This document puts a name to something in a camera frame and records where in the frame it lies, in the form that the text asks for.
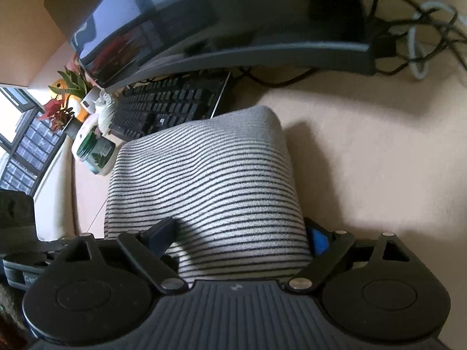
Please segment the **black keyboard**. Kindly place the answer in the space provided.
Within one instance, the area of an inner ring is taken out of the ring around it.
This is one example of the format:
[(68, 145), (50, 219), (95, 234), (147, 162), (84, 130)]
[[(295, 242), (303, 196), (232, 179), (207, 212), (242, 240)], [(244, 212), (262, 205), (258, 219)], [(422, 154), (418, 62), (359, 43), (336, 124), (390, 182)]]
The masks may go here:
[(128, 86), (118, 96), (110, 133), (132, 141), (183, 123), (213, 118), (230, 78), (225, 69), (201, 70)]

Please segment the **left black computer monitor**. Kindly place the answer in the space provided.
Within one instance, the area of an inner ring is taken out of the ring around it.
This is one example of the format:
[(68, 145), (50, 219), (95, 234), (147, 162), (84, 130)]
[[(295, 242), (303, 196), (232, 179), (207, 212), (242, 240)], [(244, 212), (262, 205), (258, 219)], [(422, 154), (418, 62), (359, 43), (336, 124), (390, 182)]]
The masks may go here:
[(310, 67), (372, 75), (362, 0), (44, 0), (106, 89), (164, 74)]

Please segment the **striped grey white garment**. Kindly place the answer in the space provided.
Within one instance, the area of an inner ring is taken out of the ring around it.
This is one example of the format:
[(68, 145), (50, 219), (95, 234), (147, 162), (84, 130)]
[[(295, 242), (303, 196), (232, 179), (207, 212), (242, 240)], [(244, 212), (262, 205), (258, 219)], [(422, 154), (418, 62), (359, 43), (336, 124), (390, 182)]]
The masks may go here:
[(111, 173), (104, 236), (171, 217), (180, 276), (285, 281), (311, 261), (283, 129), (264, 106), (128, 142)]

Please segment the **green glass jar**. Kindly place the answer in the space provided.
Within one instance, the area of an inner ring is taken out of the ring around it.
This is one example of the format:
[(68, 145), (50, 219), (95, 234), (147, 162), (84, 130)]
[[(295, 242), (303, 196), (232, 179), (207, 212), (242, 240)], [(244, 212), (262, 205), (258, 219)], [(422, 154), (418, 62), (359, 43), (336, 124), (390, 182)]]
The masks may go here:
[(103, 172), (115, 148), (114, 142), (92, 131), (84, 137), (78, 147), (77, 156), (94, 175), (98, 175)]

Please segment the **white figurine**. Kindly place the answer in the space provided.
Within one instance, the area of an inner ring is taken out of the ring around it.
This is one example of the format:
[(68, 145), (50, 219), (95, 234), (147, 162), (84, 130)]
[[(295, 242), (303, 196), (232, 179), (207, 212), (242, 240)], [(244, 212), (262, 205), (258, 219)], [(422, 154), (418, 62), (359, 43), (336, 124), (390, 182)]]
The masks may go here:
[(71, 152), (76, 160), (78, 160), (79, 146), (92, 129), (100, 137), (108, 137), (110, 135), (111, 121), (118, 105), (117, 98), (113, 94), (107, 93), (104, 89), (95, 87), (91, 90), (91, 95), (97, 98), (94, 101), (94, 113), (83, 122), (71, 147)]

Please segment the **potted plant with red leaves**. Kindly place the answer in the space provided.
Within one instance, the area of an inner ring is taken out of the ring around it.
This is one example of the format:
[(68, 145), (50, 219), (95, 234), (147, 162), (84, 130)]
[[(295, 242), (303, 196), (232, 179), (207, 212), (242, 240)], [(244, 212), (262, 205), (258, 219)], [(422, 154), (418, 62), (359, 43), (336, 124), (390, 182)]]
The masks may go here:
[(43, 106), (43, 113), (38, 119), (47, 121), (54, 133), (60, 131), (75, 139), (89, 116), (81, 102), (93, 86), (86, 80), (81, 66), (75, 70), (66, 67), (64, 71), (59, 71), (59, 75), (59, 80), (48, 86), (51, 99)]

